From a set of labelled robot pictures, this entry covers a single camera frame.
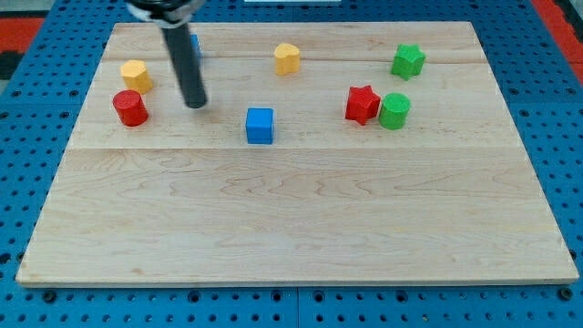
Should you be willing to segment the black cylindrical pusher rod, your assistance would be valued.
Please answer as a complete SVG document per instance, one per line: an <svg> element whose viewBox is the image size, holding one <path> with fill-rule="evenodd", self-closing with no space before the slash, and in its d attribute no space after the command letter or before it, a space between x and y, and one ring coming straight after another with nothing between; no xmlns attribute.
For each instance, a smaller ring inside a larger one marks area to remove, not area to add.
<svg viewBox="0 0 583 328"><path fill-rule="evenodd" d="M202 108L207 104L207 95L188 25L164 28L162 35L185 105Z"/></svg>

